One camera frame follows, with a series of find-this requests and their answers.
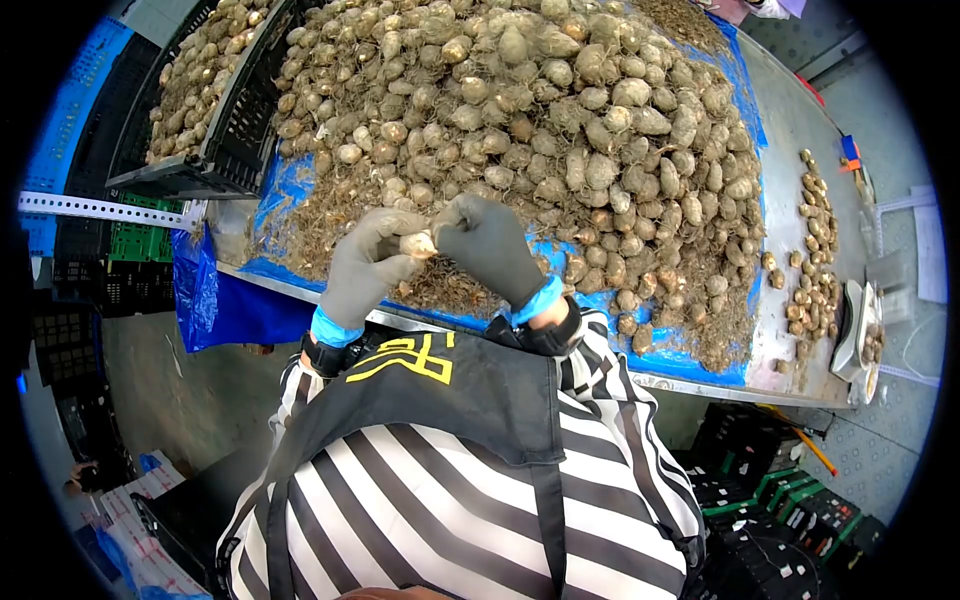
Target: watch strap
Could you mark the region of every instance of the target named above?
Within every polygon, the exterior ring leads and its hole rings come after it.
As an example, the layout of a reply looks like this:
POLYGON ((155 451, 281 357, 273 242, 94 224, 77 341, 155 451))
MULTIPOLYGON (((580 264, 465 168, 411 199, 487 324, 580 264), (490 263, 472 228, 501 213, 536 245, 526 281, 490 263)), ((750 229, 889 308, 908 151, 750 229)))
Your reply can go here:
POLYGON ((566 356, 573 349, 573 338, 580 330, 583 319, 580 306, 570 296, 565 296, 569 311, 560 324, 550 324, 540 329, 532 329, 528 324, 520 328, 520 343, 529 351, 543 356, 566 356))
POLYGON ((310 359, 310 366, 320 377, 332 379, 340 374, 347 355, 344 348, 334 348, 323 342, 314 343, 310 339, 309 331, 300 338, 300 348, 306 353, 307 358, 310 359))

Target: black and white striped sleeve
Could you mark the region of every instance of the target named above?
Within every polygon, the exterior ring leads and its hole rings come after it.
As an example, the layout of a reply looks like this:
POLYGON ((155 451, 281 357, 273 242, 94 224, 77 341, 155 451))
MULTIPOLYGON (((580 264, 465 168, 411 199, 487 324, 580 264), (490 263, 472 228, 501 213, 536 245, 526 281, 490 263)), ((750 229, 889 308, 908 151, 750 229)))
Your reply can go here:
POLYGON ((300 353, 287 359, 280 376, 280 406, 267 424, 274 433, 274 449, 293 419, 324 389, 324 380, 300 361, 300 353))
POLYGON ((690 481, 654 428, 656 399, 631 380, 626 356, 610 348, 607 316, 593 309, 581 314, 579 344, 557 359, 561 409, 585 407, 610 429, 646 504, 675 543, 702 540, 703 515, 690 481))

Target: metal table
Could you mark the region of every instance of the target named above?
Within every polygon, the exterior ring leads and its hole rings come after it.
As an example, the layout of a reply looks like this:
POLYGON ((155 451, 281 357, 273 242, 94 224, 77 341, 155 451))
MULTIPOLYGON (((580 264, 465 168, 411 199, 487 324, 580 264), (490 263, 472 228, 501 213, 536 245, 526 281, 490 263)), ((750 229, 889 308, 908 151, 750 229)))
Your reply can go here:
MULTIPOLYGON (((841 249, 831 267, 841 281, 851 278, 862 282, 867 249, 859 230, 861 201, 853 176, 839 171, 840 131, 793 73, 743 32, 738 38, 769 141, 769 147, 761 151, 766 249, 774 254, 780 266, 787 264, 791 251, 805 252, 806 224, 797 206, 802 201, 800 177, 805 172, 799 151, 807 148, 821 166, 840 227, 841 249)), ((316 302, 317 292, 237 270, 246 262, 247 222, 256 205, 256 201, 209 203, 207 221, 211 224, 218 269, 280 293, 316 302)), ((847 408, 850 384, 829 372, 833 353, 833 341, 829 338, 815 345, 797 371, 779 374, 773 370, 776 359, 794 358, 797 340, 786 331, 783 309, 798 284, 800 272, 788 266, 783 270, 786 285, 782 290, 775 290, 765 282, 761 286, 753 358, 747 368, 745 387, 703 384, 645 372, 632 373, 634 382, 643 387, 718 399, 847 408)), ((448 324, 431 323, 420 316, 382 307, 371 312, 369 320, 403 330, 449 330, 448 324)))

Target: black apron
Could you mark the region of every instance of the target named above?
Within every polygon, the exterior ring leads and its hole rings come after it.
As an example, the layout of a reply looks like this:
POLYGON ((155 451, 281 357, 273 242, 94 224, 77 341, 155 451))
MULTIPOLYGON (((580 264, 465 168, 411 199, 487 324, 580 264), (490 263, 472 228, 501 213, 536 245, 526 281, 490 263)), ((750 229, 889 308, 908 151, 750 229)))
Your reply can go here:
POLYGON ((286 537, 288 482, 331 443, 372 425, 414 423, 466 438, 511 466, 526 466, 534 483, 540 533, 557 597, 566 572, 564 498, 554 359, 472 335, 411 333, 385 342, 330 382, 294 419, 218 551, 229 569, 231 538, 246 514, 267 502, 267 574, 272 598, 293 598, 286 537))

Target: gray glove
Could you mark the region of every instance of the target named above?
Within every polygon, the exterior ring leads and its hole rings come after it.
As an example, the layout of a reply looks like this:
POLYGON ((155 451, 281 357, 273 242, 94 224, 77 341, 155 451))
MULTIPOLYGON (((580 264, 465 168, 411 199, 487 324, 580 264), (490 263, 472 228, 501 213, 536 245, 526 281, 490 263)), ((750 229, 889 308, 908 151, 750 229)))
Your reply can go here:
POLYGON ((375 208, 367 213, 333 251, 326 291, 320 296, 326 316, 344 329, 362 329, 387 290, 422 264, 396 253, 399 236, 426 227, 425 217, 395 208, 375 208))
POLYGON ((437 215, 433 231, 438 251, 502 296, 515 312, 547 282, 520 221, 505 204, 460 194, 437 215))

